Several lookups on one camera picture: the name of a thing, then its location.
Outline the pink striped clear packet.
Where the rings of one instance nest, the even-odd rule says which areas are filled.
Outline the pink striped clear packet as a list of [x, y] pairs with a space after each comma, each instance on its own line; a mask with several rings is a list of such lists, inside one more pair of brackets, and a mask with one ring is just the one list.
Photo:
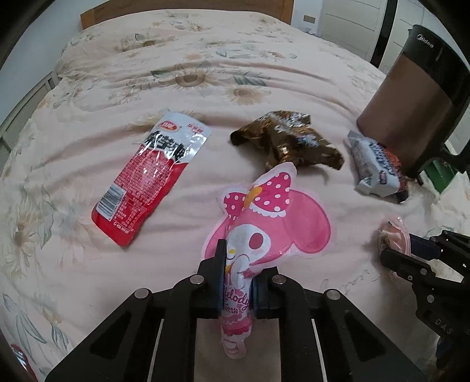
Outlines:
[[378, 229], [378, 248], [389, 248], [411, 256], [411, 240], [409, 232], [401, 217], [389, 217], [381, 222]]

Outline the green tray box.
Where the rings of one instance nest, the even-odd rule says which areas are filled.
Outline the green tray box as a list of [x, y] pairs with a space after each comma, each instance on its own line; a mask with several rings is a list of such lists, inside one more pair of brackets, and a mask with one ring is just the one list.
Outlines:
[[433, 188], [441, 194], [457, 174], [458, 170], [453, 165], [437, 158], [423, 167], [418, 175], [417, 183], [419, 185], [423, 185], [425, 182], [431, 183]]

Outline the white wardrobe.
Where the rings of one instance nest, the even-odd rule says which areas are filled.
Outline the white wardrobe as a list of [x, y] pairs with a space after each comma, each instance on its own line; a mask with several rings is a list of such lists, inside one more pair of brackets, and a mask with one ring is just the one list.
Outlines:
[[[303, 16], [316, 18], [315, 24]], [[333, 42], [387, 73], [397, 60], [409, 31], [421, 24], [418, 1], [305, 0], [295, 1], [291, 25]]]

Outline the red smartphone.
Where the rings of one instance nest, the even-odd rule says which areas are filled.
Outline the red smartphone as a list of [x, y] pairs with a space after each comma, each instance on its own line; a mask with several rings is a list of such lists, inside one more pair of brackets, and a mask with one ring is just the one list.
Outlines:
[[21, 366], [24, 368], [24, 370], [26, 370], [27, 374], [32, 378], [32, 380], [34, 382], [37, 382], [38, 379], [36, 377], [36, 374], [34, 373], [33, 369], [31, 368], [28, 357], [23, 352], [23, 350], [16, 344], [11, 344], [10, 347], [12, 348], [12, 351], [13, 351], [14, 355], [18, 359], [18, 362], [21, 364]]

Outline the white cookie snack bag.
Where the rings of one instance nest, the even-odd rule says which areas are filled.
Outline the white cookie snack bag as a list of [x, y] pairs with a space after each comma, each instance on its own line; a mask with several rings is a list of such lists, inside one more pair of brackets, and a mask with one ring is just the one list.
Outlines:
[[358, 171], [355, 189], [365, 195], [394, 197], [403, 203], [409, 197], [399, 158], [376, 140], [354, 131], [347, 135]]

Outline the pink cartoon character pouch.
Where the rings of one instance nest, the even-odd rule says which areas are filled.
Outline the pink cartoon character pouch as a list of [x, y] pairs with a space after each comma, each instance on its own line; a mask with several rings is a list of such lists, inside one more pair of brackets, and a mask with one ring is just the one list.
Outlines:
[[330, 243], [328, 215], [311, 195], [293, 185], [297, 171], [284, 162], [251, 185], [235, 185], [218, 198], [224, 218], [207, 238], [204, 259], [226, 242], [221, 344], [231, 359], [245, 356], [253, 327], [251, 284], [264, 269], [293, 255], [314, 255]]

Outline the red white snack pouch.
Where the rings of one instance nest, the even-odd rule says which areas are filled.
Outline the red white snack pouch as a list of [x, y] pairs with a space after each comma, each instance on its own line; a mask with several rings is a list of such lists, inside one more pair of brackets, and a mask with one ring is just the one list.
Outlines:
[[95, 225], [127, 247], [211, 133], [197, 119], [166, 113], [96, 203]]

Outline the white radiator cover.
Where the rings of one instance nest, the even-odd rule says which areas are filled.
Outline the white radiator cover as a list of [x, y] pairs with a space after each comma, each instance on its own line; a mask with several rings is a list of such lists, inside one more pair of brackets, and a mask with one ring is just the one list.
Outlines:
[[14, 107], [1, 124], [0, 166], [3, 170], [12, 148], [14, 147], [21, 130], [32, 116], [38, 104], [49, 91], [59, 82], [57, 74], [50, 72], [43, 77]]

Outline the brown foil snack bag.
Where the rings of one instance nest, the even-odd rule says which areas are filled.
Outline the brown foil snack bag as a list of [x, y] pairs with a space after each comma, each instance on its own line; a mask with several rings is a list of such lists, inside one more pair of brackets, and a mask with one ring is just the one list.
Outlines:
[[340, 151], [311, 126], [311, 116], [296, 111], [270, 111], [230, 135], [234, 146], [251, 143], [267, 154], [265, 168], [292, 162], [295, 167], [326, 165], [340, 170]]

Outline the brown black appliance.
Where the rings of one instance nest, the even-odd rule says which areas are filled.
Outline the brown black appliance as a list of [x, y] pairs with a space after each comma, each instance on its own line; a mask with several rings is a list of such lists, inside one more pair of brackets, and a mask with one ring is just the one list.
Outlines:
[[415, 25], [357, 125], [395, 154], [411, 178], [434, 159], [463, 173], [469, 167], [469, 148], [450, 154], [445, 143], [468, 106], [467, 65], [434, 32]]

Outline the wall socket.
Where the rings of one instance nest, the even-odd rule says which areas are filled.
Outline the wall socket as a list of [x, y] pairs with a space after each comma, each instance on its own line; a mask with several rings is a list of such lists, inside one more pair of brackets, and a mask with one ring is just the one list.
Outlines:
[[309, 16], [309, 15], [304, 15], [303, 16], [303, 21], [311, 23], [311, 24], [315, 24], [316, 18], [312, 17], [312, 16]]

